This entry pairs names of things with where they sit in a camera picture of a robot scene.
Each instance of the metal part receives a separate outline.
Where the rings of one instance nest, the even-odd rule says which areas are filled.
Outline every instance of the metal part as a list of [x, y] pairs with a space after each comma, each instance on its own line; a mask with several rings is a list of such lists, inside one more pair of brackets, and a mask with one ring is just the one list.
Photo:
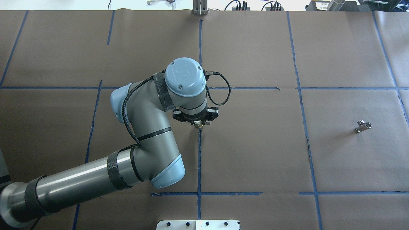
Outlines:
[[362, 131], [368, 130], [372, 128], [372, 124], [370, 122], [366, 122], [364, 120], [358, 121], [359, 127], [355, 129], [356, 133], [360, 133]]
[[194, 121], [193, 125], [198, 129], [200, 129], [200, 128], [202, 128], [204, 126], [204, 124], [202, 124], [202, 121], [200, 121], [200, 120], [199, 121]]
[[206, 15], [208, 12], [209, 9], [207, 8], [207, 0], [193, 0], [193, 14]]
[[204, 125], [210, 125], [210, 122], [219, 116], [218, 107], [207, 108], [204, 111], [204, 115], [202, 115], [199, 120], [189, 120], [187, 119], [187, 114], [184, 114], [183, 112], [183, 109], [174, 109], [172, 118], [180, 122], [189, 122], [198, 129], [202, 128]]
[[240, 221], [236, 220], [180, 220], [160, 221], [156, 230], [240, 230]]
[[345, 0], [331, 0], [328, 4], [329, 11], [339, 11], [342, 5], [345, 3]]

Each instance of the black velcro strap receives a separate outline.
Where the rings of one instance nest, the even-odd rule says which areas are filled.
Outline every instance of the black velcro strap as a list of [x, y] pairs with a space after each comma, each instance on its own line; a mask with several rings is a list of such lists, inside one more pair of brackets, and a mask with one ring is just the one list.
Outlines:
[[27, 184], [26, 190], [24, 192], [25, 204], [26, 204], [27, 208], [35, 216], [45, 216], [45, 215], [49, 215], [51, 213], [59, 212], [59, 210], [57, 210], [55, 212], [48, 212], [48, 211], [44, 210], [40, 205], [40, 201], [38, 200], [38, 196], [37, 196], [37, 184], [44, 177], [46, 177], [46, 176], [40, 176], [39, 178], [30, 181]]
[[132, 188], [132, 186], [129, 186], [125, 183], [124, 178], [119, 174], [118, 153], [119, 151], [116, 151], [108, 156], [106, 165], [107, 165], [109, 180], [111, 181], [112, 185], [117, 190], [124, 190], [128, 188]]
[[171, 127], [167, 127], [167, 128], [158, 130], [158, 131], [156, 131], [156, 132], [153, 132], [153, 133], [149, 133], [149, 134], [140, 136], [140, 137], [138, 137], [138, 140], [140, 140], [140, 141], [141, 141], [141, 140], [146, 140], [146, 139], [148, 139], [148, 138], [152, 138], [152, 137], [154, 137], [154, 136], [157, 136], [157, 135], [162, 134], [162, 133], [166, 133], [166, 132], [171, 131], [171, 130], [172, 130]]
[[5, 176], [0, 177], [0, 184], [7, 183], [10, 181], [11, 181], [10, 175], [5, 175]]
[[171, 96], [169, 95], [168, 86], [166, 85], [163, 71], [154, 74], [152, 77], [153, 81], [155, 82], [157, 95], [159, 97], [160, 103], [163, 106], [163, 109], [165, 110], [165, 112], [174, 110], [176, 107], [173, 104]]
[[132, 148], [132, 149], [130, 150], [130, 163], [132, 164], [133, 172], [135, 173], [136, 178], [138, 178], [138, 180], [139, 180], [140, 182], [145, 182], [145, 181], [142, 179], [141, 175], [139, 175], [138, 170], [136, 169], [135, 157], [133, 156], [133, 150], [134, 150], [134, 148]]

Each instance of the silver cylinder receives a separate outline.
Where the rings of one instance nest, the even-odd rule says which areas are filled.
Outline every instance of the silver cylinder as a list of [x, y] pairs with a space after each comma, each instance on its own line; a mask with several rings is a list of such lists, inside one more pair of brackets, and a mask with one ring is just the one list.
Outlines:
[[[134, 173], [130, 150], [118, 153], [117, 165], [128, 186], [140, 183]], [[25, 227], [38, 217], [26, 205], [26, 187], [26, 183], [12, 183], [0, 196], [1, 217], [14, 228]], [[41, 178], [36, 186], [38, 203], [49, 213], [115, 191], [108, 175], [107, 157]]]
[[342, 5], [345, 3], [345, 0], [331, 0], [328, 4], [329, 11], [339, 11]]
[[107, 171], [107, 157], [42, 178], [37, 184], [38, 201], [55, 212], [116, 191]]

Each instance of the cable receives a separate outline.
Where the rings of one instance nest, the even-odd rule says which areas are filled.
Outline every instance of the cable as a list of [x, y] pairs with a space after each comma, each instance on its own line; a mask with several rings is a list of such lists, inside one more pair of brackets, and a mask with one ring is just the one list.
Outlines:
[[209, 96], [210, 101], [211, 101], [213, 104], [218, 105], [218, 106], [222, 106], [222, 105], [226, 104], [226, 102], [229, 100], [230, 94], [231, 94], [231, 86], [230, 86], [229, 82], [227, 81], [227, 79], [223, 76], [223, 74], [221, 74], [221, 73], [219, 73], [219, 72], [211, 72], [211, 74], [206, 74], [206, 75], [207, 75], [207, 76], [219, 75], [219, 76], [222, 77], [223, 80], [227, 83], [227, 86], [229, 87], [229, 94], [227, 95], [226, 100], [225, 100], [224, 102], [220, 103], [220, 104], [213, 101], [212, 97], [210, 96], [209, 88], [207, 87], [207, 84], [206, 84], [206, 92], [207, 92], [207, 95]]
[[36, 227], [36, 225], [38, 224], [38, 222], [40, 221], [41, 217], [37, 218], [36, 221], [33, 223], [33, 225], [31, 226], [30, 230], [34, 230], [34, 228]]
[[265, 7], [267, 4], [270, 4], [270, 5], [271, 5], [270, 10], [273, 8], [273, 4], [272, 4], [271, 2], [267, 2], [267, 3], [264, 4], [264, 6], [261, 8], [261, 11], [264, 10], [264, 7]]
[[241, 3], [240, 3], [240, 1], [239, 1], [239, 0], [233, 0], [233, 1], [229, 2], [229, 4], [227, 4], [225, 10], [226, 10], [227, 7], [228, 7], [231, 3], [233, 3], [233, 2], [236, 2], [236, 4], [238, 3], [238, 8], [239, 8], [239, 9], [241, 8]]
[[136, 143], [138, 144], [138, 146], [141, 145], [141, 142], [139, 142], [138, 138], [135, 136], [135, 134], [132, 132], [131, 128], [129, 127], [128, 124], [128, 119], [126, 118], [126, 103], [128, 102], [128, 99], [131, 97], [131, 95], [142, 85], [144, 85], [145, 83], [147, 83], [148, 81], [152, 80], [153, 77], [149, 77], [146, 80], [144, 80], [143, 82], [141, 82], [139, 85], [137, 85], [135, 88], [133, 88], [131, 91], [129, 91], [128, 95], [125, 97], [124, 102], [122, 104], [122, 118], [124, 120], [124, 124], [126, 127], [126, 130], [128, 130], [129, 135], [136, 141]]

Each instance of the white label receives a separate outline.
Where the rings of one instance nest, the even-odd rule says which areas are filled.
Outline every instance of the white label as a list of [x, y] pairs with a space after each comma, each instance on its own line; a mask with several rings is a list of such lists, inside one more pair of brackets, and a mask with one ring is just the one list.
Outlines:
[[328, 4], [329, 2], [316, 2], [315, 3], [318, 10], [327, 10], [327, 11], [328, 11]]

